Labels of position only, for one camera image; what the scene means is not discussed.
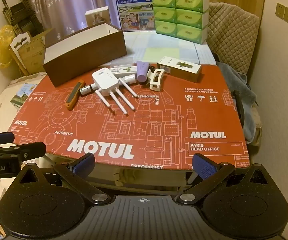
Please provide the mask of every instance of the motul logo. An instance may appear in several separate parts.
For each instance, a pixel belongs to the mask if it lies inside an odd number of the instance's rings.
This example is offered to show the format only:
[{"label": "motul logo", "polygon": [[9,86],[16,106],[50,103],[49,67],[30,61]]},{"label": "motul logo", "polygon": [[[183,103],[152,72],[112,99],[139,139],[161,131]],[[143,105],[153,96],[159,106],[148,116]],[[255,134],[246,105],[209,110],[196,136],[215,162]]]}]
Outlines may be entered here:
[{"label": "motul logo", "polygon": [[24,126],[26,126],[27,121],[16,120],[14,124],[19,124],[19,125],[24,125]]},{"label": "motul logo", "polygon": [[104,156],[108,152],[108,155],[111,158],[122,157],[123,159],[132,160],[134,158],[134,155],[131,154],[132,147],[132,144],[117,144],[95,141],[85,143],[84,140],[79,141],[78,139],[74,139],[66,150],[78,153],[82,152],[83,150],[85,153],[98,154],[98,156]]},{"label": "motul logo", "polygon": [[191,138],[216,138],[216,139],[220,139],[220,138],[226,138],[224,132],[191,132]]}]

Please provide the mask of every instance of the yellow plastic bag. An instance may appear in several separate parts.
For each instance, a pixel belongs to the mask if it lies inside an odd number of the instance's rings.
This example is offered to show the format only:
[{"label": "yellow plastic bag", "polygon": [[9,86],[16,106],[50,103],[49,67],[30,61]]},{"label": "yellow plastic bag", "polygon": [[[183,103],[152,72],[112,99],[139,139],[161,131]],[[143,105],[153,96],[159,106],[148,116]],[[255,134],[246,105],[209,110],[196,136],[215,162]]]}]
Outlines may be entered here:
[{"label": "yellow plastic bag", "polygon": [[5,25],[0,29],[0,68],[7,68],[10,66],[13,58],[8,50],[8,46],[15,38],[15,33],[12,26]]}]

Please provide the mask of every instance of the umbrella icon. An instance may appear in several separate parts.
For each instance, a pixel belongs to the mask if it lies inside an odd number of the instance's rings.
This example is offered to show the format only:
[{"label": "umbrella icon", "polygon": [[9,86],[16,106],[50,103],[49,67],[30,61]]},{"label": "umbrella icon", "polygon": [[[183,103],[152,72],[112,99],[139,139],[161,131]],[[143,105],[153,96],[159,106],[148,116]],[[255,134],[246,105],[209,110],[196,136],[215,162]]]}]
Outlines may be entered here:
[{"label": "umbrella icon", "polygon": [[200,95],[198,96],[198,98],[200,98],[200,101],[202,102],[203,101],[203,98],[205,98],[204,96]]}]

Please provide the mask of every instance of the blue cloth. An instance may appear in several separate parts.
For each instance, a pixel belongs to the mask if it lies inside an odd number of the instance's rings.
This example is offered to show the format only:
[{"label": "blue cloth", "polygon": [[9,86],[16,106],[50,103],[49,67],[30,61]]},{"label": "blue cloth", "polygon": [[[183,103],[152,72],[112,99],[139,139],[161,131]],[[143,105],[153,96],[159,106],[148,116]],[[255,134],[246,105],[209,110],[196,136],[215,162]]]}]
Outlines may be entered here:
[{"label": "blue cloth", "polygon": [[256,101],[256,94],[247,86],[247,76],[245,74],[238,73],[228,64],[222,62],[216,62],[216,64],[224,76],[228,89],[239,91],[245,114],[243,132],[246,143],[251,143],[256,129],[251,108]]}]

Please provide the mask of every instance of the metal bolt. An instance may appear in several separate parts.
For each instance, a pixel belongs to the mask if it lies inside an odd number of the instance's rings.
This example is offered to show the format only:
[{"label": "metal bolt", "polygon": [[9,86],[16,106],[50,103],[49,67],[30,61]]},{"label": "metal bolt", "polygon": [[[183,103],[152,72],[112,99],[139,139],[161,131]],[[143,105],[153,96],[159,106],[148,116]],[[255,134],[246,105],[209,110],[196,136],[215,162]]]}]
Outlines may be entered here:
[{"label": "metal bolt", "polygon": [[97,193],[97,194],[92,196],[92,199],[97,201],[97,202],[101,202],[101,201],[107,200],[108,196],[106,194],[103,194],[103,193]]},{"label": "metal bolt", "polygon": [[184,193],[181,194],[179,198],[183,201],[193,201],[195,199],[195,196],[193,194]]}]

